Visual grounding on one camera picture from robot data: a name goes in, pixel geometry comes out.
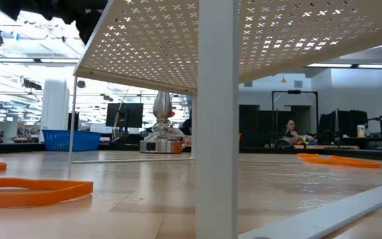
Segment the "black upright box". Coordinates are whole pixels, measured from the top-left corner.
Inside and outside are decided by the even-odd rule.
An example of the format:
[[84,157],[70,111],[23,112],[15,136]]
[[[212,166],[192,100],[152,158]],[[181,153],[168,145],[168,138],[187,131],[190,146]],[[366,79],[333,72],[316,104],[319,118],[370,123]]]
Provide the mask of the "black upright box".
[[[77,131],[79,128],[79,112],[74,114],[74,130]],[[68,113],[68,130],[70,131],[72,127],[72,112]]]

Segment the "black monitor bank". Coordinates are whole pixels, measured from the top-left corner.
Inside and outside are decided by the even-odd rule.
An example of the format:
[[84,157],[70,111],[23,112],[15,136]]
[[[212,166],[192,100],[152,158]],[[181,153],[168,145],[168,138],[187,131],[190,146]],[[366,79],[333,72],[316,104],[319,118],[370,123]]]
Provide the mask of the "black monitor bank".
[[367,112],[359,110],[336,110],[322,114],[318,124],[318,135],[322,137],[357,136],[358,125],[367,123]]

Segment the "black aluminium table frame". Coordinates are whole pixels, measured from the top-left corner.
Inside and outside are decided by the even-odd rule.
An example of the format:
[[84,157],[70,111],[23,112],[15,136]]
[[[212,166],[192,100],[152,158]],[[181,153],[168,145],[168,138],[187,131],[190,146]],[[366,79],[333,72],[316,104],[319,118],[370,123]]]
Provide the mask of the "black aluminium table frame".
[[[45,151],[43,143],[0,143],[0,154],[2,153],[26,153],[34,151]],[[298,154],[312,153],[319,155],[337,155],[342,157],[352,157],[360,159],[371,159],[382,161],[382,151],[364,150],[364,149],[343,149],[343,148],[327,148],[327,149],[277,149],[262,147],[242,147],[240,153],[253,154]]]

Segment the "black desk stand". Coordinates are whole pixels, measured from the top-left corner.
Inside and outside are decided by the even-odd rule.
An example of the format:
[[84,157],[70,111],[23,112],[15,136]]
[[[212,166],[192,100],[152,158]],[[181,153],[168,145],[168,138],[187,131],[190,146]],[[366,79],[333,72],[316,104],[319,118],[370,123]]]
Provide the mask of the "black desk stand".
[[[379,127],[380,127],[380,134],[376,136],[376,138],[379,138],[382,140],[382,116],[374,117],[374,118],[368,118],[367,122],[370,121],[378,121]],[[372,133],[369,134],[369,137],[375,137]]]

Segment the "person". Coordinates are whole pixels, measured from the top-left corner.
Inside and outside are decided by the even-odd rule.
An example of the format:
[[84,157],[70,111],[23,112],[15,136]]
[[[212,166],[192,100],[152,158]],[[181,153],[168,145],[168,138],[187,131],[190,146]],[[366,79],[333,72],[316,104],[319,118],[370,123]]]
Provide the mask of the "person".
[[297,133],[295,128],[295,122],[290,119],[285,125],[286,129],[283,134],[283,139],[288,140],[292,144],[298,144],[303,141],[315,141],[315,137],[311,135],[300,135]]
[[179,130],[184,135],[192,135],[192,116],[186,119],[180,126]]

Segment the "black gantry frame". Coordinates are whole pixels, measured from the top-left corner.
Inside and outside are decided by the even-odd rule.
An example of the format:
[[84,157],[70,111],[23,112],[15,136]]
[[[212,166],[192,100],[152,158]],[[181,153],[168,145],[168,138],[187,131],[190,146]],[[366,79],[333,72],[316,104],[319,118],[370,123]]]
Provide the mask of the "black gantry frame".
[[[283,134],[285,132],[285,129],[286,127],[282,130],[282,131],[279,131],[279,111],[275,108],[275,102],[277,101],[277,99],[275,98],[275,94],[294,94],[294,95],[297,95],[297,94],[314,94],[315,96],[315,108],[316,108],[316,123],[319,122],[319,115],[318,115],[318,92],[313,92],[313,91],[301,91],[301,90],[287,90],[287,91],[272,91],[271,92],[271,121],[272,121],[272,141],[273,141],[273,145],[275,148],[294,148],[295,145],[301,145],[303,144],[303,146],[307,146],[309,143],[311,142],[316,142],[315,141],[303,141],[303,142],[300,142],[298,144],[292,144],[291,142],[289,142],[288,140],[285,140],[283,139]],[[315,139],[317,138],[317,134],[312,134],[312,133],[302,133],[300,135],[311,135],[311,136],[314,136]]]

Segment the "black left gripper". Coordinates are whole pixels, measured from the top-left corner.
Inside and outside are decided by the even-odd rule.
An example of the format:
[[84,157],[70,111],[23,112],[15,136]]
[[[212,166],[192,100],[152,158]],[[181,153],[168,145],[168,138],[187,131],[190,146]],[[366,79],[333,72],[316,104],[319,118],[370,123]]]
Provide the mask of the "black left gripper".
[[102,13],[108,0],[45,0],[51,15],[70,24],[76,21],[76,28],[82,42],[87,45],[94,30],[94,21],[79,19],[91,12]]

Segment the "silver lamp with white shade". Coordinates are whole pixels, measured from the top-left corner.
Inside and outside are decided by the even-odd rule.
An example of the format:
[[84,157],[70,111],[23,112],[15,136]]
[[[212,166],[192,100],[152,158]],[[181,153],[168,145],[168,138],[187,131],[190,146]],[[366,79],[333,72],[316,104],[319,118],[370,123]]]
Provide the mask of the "silver lamp with white shade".
[[159,91],[153,105],[156,123],[148,136],[140,141],[141,153],[179,154],[192,146],[192,137],[175,128],[169,120],[173,116],[172,100],[168,92]]

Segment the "white perforated metal shelf riser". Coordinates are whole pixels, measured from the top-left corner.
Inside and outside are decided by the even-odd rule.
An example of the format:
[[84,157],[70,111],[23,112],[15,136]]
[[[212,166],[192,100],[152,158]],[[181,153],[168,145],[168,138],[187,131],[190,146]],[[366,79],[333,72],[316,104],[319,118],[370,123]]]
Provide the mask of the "white perforated metal shelf riser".
[[382,186],[238,232],[238,88],[382,44],[382,0],[109,0],[75,71],[192,96],[197,239],[318,239],[382,207]]

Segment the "white round column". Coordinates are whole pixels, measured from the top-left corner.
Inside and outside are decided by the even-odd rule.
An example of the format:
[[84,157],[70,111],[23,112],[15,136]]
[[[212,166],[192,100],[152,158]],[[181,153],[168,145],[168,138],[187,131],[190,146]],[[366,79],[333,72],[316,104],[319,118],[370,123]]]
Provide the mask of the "white round column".
[[44,141],[45,129],[68,128],[70,90],[66,79],[46,79],[43,88],[40,119],[40,142]]

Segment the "black background monitor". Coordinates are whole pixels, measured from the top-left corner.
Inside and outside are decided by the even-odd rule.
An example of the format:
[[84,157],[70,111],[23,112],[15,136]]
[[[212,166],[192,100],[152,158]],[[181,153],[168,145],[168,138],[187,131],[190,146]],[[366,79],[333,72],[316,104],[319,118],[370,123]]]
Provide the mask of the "black background monitor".
[[143,124],[142,103],[117,103],[107,105],[106,126],[141,128]]

